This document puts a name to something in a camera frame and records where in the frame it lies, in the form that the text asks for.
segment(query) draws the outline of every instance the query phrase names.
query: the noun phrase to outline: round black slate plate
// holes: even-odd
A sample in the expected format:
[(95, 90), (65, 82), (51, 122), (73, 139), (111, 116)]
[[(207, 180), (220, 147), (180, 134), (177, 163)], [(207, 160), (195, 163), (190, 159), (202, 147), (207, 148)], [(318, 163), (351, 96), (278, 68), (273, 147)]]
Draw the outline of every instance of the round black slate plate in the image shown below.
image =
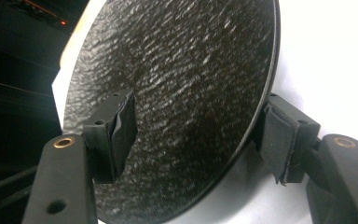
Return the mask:
[(279, 47), (273, 0), (108, 0), (77, 58), (65, 133), (134, 89), (139, 133), (123, 176), (96, 185), (99, 218), (174, 217), (227, 171), (269, 93)]

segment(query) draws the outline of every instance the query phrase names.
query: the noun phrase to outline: screw hole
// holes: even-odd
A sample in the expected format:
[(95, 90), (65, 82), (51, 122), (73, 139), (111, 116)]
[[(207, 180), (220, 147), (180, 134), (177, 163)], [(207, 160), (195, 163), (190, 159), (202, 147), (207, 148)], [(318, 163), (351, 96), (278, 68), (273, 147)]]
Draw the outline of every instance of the screw hole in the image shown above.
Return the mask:
[(57, 140), (57, 141), (54, 143), (54, 147), (55, 147), (55, 148), (69, 147), (69, 146), (71, 146), (74, 142), (75, 142), (75, 139), (74, 139), (73, 137), (62, 138), (62, 139)]
[(96, 125), (103, 125), (104, 124), (104, 120), (103, 119), (99, 119), (97, 121), (95, 121)]
[(308, 124), (305, 120), (303, 120), (303, 119), (300, 119), (299, 121), (298, 121), (298, 123), (300, 123), (300, 124)]
[(57, 200), (48, 205), (48, 213), (49, 214), (57, 214), (60, 213), (66, 207), (66, 202), (64, 200)]

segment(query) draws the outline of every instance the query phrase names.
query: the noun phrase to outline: brass screw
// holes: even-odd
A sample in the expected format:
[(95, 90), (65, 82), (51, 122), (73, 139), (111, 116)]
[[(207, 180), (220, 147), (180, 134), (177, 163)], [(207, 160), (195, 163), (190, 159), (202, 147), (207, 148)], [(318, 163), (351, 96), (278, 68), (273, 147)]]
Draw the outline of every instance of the brass screw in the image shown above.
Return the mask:
[(75, 138), (73, 137), (65, 137), (57, 140), (54, 143), (55, 148), (65, 148), (71, 146), (75, 142)]
[(334, 139), (334, 142), (342, 147), (356, 147), (356, 144), (348, 138), (337, 137)]

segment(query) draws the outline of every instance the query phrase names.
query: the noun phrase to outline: oval black object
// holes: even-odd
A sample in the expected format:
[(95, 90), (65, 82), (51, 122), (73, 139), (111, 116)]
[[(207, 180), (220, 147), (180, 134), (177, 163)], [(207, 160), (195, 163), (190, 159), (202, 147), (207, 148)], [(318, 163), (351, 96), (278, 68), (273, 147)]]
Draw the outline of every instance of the oval black object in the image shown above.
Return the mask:
[(123, 176), (95, 186), (99, 218), (160, 222), (207, 192), (238, 156), (269, 93), (279, 47), (274, 0), (110, 0), (78, 56), (64, 130), (110, 94), (136, 96)]

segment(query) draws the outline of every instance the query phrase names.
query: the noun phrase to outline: textured black surface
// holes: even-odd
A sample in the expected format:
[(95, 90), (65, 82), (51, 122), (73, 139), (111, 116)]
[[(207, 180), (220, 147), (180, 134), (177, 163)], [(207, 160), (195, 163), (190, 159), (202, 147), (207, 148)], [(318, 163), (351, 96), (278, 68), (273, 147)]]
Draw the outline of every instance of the textured black surface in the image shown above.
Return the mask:
[(139, 133), (123, 176), (95, 187), (99, 218), (159, 222), (196, 202), (238, 155), (277, 54), (273, 0), (108, 1), (83, 44), (64, 131), (134, 89)]

